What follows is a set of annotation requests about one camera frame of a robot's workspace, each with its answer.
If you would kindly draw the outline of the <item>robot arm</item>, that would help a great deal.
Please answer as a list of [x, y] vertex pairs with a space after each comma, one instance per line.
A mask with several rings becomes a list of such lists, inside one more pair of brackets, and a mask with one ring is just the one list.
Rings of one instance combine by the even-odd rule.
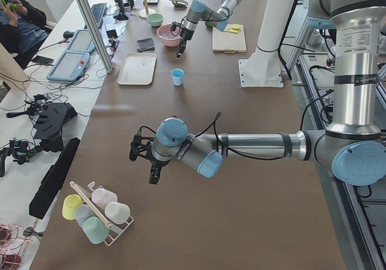
[[220, 7], [217, 10], [213, 10], [200, 0], [193, 0], [189, 6], [187, 15], [181, 22], [172, 22], [171, 31], [174, 31], [177, 27], [180, 28], [180, 43], [176, 58], [180, 59], [183, 55], [186, 49], [186, 43], [192, 39], [199, 21], [207, 22], [214, 28], [223, 31], [229, 22], [229, 17], [232, 15], [233, 9], [240, 2], [241, 0], [223, 0]]
[[374, 122], [385, 0], [310, 0], [308, 16], [312, 24], [320, 20], [337, 30], [331, 123], [324, 130], [294, 134], [191, 134], [181, 119], [165, 119], [148, 142], [151, 184], [172, 159], [210, 178], [231, 155], [312, 160], [354, 186], [368, 186], [385, 176], [385, 146]]

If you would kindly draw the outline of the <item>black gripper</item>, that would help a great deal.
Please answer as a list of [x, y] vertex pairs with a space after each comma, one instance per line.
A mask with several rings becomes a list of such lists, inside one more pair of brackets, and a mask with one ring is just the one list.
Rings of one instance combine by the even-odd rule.
[[151, 174], [149, 177], [149, 183], [157, 184], [160, 180], [160, 172], [164, 166], [168, 165], [169, 160], [160, 161], [154, 157], [150, 157], [149, 161], [151, 163], [151, 170], [150, 170]]
[[186, 43], [188, 40], [191, 40], [193, 35], [194, 35], [194, 32], [189, 30], [189, 29], [182, 28], [180, 30], [181, 42], [180, 42], [180, 46], [178, 48], [178, 51], [176, 53], [176, 58], [180, 58], [182, 56], [182, 54], [184, 53], [184, 51], [186, 49], [186, 45], [183, 43]]

